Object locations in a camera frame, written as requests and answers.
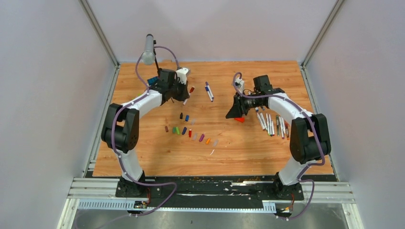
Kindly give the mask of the brown cap marker pen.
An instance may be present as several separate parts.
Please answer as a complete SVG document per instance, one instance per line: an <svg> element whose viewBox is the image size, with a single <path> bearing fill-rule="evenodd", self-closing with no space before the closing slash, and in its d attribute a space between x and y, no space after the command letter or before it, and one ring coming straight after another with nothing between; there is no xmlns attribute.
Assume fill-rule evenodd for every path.
<svg viewBox="0 0 405 229"><path fill-rule="evenodd" d="M262 130L266 130L266 126L265 126L265 124L263 123L260 114L257 113L256 116L257 116L257 118L258 118L258 120L259 120L259 123L260 123L260 126L261 126Z"/></svg>

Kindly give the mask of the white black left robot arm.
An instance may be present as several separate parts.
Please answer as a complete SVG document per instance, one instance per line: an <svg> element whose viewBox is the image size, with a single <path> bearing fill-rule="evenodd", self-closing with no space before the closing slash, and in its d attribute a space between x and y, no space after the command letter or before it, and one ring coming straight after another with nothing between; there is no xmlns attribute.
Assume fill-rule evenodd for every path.
<svg viewBox="0 0 405 229"><path fill-rule="evenodd" d="M141 197L150 187L145 183L145 173L139 164L135 147L139 140L139 122L142 116L170 99L180 102L190 97L188 75L190 69L176 71L160 69L157 79L147 84L143 94L123 103L112 103L102 128L101 140L113 150L121 167L117 194Z"/></svg>

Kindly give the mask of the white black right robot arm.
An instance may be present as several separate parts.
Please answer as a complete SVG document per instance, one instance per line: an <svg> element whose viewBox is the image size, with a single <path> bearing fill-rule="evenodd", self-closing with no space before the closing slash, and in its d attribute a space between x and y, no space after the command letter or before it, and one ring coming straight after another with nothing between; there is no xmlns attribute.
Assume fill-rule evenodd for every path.
<svg viewBox="0 0 405 229"><path fill-rule="evenodd" d="M323 114L313 114L293 102L284 90L272 86L267 75L258 76L253 81L253 92L245 94L242 74L237 72L233 76L232 86L236 93L225 117L241 118L250 109L264 106L275 111L290 125L291 158L276 174L271 189L275 197L285 199L297 190L302 176L311 166L325 164L325 156L331 152L327 118Z"/></svg>

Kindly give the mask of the dark green grey marker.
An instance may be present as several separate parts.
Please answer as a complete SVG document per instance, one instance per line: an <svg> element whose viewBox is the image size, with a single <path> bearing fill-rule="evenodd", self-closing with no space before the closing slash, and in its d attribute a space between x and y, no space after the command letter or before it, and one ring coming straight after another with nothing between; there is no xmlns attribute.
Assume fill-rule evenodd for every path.
<svg viewBox="0 0 405 229"><path fill-rule="evenodd" d="M279 124L279 116L276 115L276 130L277 130L277 136L280 136L280 124Z"/></svg>

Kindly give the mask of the silver microphone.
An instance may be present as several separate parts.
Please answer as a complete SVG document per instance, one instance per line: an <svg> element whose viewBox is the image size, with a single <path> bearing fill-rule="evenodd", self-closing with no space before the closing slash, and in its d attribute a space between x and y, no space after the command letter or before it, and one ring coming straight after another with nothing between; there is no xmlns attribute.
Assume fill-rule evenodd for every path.
<svg viewBox="0 0 405 229"><path fill-rule="evenodd" d="M152 65L155 62L154 37L147 34L144 46L144 52L141 54L141 60L145 65Z"/></svg>

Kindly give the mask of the light green cap marker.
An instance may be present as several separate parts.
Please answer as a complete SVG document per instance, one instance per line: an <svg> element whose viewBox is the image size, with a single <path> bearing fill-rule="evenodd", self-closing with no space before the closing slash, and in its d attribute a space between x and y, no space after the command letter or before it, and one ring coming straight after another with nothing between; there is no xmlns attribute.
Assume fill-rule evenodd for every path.
<svg viewBox="0 0 405 229"><path fill-rule="evenodd" d="M267 129L267 134L271 136L271 124L269 120L269 115L266 113L266 129Z"/></svg>

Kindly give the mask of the red cap marker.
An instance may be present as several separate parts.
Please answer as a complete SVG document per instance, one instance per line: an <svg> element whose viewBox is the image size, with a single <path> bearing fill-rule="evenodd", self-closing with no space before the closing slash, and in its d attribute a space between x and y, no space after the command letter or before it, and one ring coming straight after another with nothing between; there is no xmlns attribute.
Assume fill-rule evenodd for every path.
<svg viewBox="0 0 405 229"><path fill-rule="evenodd" d="M186 103L187 103L187 101L189 100L189 98L190 98L191 94L193 93L194 89L195 89L194 86L192 86L192 87L190 88L189 97L184 100L183 105L186 105Z"/></svg>

